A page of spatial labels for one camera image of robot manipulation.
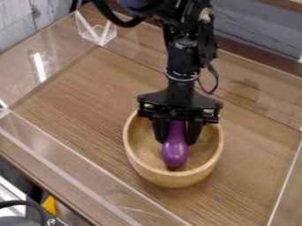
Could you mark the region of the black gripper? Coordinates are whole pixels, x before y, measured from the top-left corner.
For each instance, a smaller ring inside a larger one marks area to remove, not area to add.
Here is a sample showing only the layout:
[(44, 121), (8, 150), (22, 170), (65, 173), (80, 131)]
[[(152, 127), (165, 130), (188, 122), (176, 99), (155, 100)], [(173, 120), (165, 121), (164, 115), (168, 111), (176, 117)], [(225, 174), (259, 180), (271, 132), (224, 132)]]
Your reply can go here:
[(156, 141), (164, 143), (168, 134), (169, 120), (188, 121), (185, 123), (185, 143), (196, 143), (204, 123), (216, 124), (219, 110), (223, 104), (201, 95), (193, 87), (193, 82), (168, 81), (167, 87), (153, 93), (136, 97), (137, 115), (152, 119), (152, 129)]

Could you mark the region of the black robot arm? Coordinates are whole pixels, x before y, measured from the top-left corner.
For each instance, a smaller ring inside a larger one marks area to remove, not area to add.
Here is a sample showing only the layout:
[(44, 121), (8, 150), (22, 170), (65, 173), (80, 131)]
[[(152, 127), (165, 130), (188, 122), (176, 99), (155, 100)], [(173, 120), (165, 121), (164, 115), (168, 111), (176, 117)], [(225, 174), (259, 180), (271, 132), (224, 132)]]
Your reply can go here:
[(105, 0), (90, 0), (98, 12), (122, 28), (137, 26), (152, 18), (163, 31), (167, 52), (164, 75), (165, 89), (140, 94), (137, 115), (152, 122), (157, 142), (164, 142), (173, 121), (185, 123), (185, 143), (196, 143), (201, 128), (219, 120), (223, 104), (209, 95), (213, 89), (195, 90), (200, 84), (200, 70), (216, 70), (211, 61), (216, 58), (219, 44), (213, 34), (213, 7), (209, 0), (118, 0), (132, 15), (121, 20)]

